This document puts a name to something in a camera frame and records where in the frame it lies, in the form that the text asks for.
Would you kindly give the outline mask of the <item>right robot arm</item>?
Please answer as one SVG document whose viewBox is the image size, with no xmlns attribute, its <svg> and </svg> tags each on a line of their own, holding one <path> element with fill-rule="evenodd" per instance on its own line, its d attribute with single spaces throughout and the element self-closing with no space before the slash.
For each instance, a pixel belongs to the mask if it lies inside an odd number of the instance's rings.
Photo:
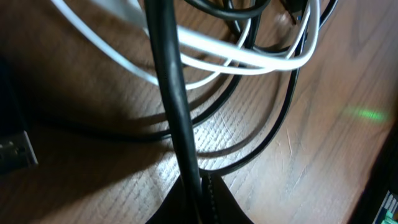
<svg viewBox="0 0 398 224">
<path fill-rule="evenodd" d="M 377 156 L 349 223 L 397 223 L 397 123 Z"/>
</svg>

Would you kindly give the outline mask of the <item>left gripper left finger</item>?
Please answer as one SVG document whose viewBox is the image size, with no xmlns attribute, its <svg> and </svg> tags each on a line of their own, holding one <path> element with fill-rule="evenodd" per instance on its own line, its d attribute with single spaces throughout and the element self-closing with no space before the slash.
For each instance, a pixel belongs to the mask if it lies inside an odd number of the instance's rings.
<svg viewBox="0 0 398 224">
<path fill-rule="evenodd" d="M 158 210 L 146 224 L 183 224 L 189 221 L 185 189 L 178 177 Z"/>
</svg>

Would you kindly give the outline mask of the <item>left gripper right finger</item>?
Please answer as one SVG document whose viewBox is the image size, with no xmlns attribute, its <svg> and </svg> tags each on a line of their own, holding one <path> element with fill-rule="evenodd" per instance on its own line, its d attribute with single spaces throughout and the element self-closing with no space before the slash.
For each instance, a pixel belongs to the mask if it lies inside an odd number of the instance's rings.
<svg viewBox="0 0 398 224">
<path fill-rule="evenodd" d="M 253 224 L 220 176 L 203 176 L 201 187 L 204 197 L 203 223 Z"/>
</svg>

